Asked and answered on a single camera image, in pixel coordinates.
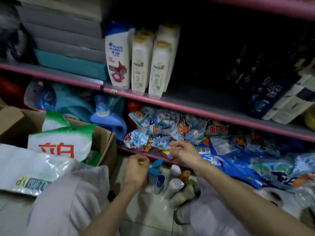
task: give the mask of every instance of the gray box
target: gray box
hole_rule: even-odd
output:
[[[53,12],[34,7],[16,6],[22,23],[32,23],[52,29],[103,38],[101,22],[79,18],[66,12]]]
[[[104,51],[91,50],[84,47],[68,45],[65,43],[59,43],[41,38],[35,38],[34,40],[37,48],[40,50],[106,64],[106,56]]]
[[[94,38],[64,30],[51,29],[31,23],[23,24],[34,39],[47,39],[73,46],[105,51],[105,39]]]

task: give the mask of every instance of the brown cardboard box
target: brown cardboard box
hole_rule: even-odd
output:
[[[46,114],[3,105],[0,105],[0,109],[0,143],[27,148],[28,135],[41,132]],[[69,118],[67,120],[72,126],[89,124]],[[115,133],[96,127],[92,135],[92,150],[102,154],[98,165],[107,165],[111,175],[117,162]]]

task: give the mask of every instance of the pantene shampoo bottle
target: pantene shampoo bottle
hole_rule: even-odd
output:
[[[132,42],[131,89],[140,95],[144,94],[150,76],[151,50],[147,42],[145,35],[136,35]]]
[[[113,86],[130,87],[128,26],[111,21],[106,26],[105,54]]]
[[[165,92],[167,89],[169,80],[171,78],[174,63],[175,63],[175,57],[176,57],[176,52],[177,52],[177,47],[178,47],[178,42],[179,42],[179,35],[180,35],[180,26],[174,25],[174,24],[161,24],[159,26],[157,35],[158,35],[157,40],[164,40],[164,41],[169,42],[172,48],[171,57],[169,60],[166,83],[163,89],[163,92]]]
[[[145,35],[147,36],[147,44],[150,49],[150,54],[149,54],[149,65],[148,65],[148,80],[147,80],[147,85],[146,88],[149,86],[149,78],[150,78],[150,70],[151,70],[151,60],[152,60],[152,53],[153,53],[153,43],[154,43],[154,33],[152,31],[147,31],[147,30],[142,30],[139,32],[139,35]]]
[[[160,99],[166,83],[166,76],[171,56],[171,44],[156,40],[153,48],[149,82],[149,97]]]

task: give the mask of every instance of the blue bottle cap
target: blue bottle cap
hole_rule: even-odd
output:
[[[156,160],[155,162],[153,162],[152,167],[159,168],[162,165],[162,163],[163,163],[163,159]]]
[[[151,167],[148,169],[148,174],[158,177],[160,172],[157,169]]]
[[[159,175],[158,180],[157,180],[157,187],[161,188],[162,185],[164,184],[165,181],[165,176]]]

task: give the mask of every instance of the tile floor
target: tile floor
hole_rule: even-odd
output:
[[[110,179],[111,189],[117,194],[123,185],[128,157],[120,156]],[[169,168],[163,167],[167,175]],[[0,235],[25,235],[27,216],[34,197],[0,191]],[[190,236],[190,225],[180,226],[173,221],[174,209],[169,207],[161,195],[136,194],[129,204],[121,222],[121,236]]]

